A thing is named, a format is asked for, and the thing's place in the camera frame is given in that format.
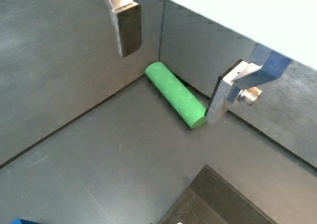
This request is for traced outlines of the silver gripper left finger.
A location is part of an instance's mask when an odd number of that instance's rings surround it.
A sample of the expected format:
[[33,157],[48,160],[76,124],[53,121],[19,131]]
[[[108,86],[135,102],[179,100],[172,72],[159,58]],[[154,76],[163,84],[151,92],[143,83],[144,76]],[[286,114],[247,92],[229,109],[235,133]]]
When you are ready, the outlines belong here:
[[119,55],[130,56],[142,46],[142,6],[134,0],[105,0],[115,29]]

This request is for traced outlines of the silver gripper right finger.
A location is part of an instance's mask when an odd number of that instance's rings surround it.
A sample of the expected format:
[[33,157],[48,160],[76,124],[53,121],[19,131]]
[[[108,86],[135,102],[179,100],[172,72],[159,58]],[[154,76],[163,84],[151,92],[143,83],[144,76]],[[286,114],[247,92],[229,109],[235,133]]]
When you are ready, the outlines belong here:
[[255,44],[249,59],[239,60],[218,78],[206,120],[214,123],[237,102],[251,105],[262,93],[258,86],[279,79],[290,64],[290,58]]

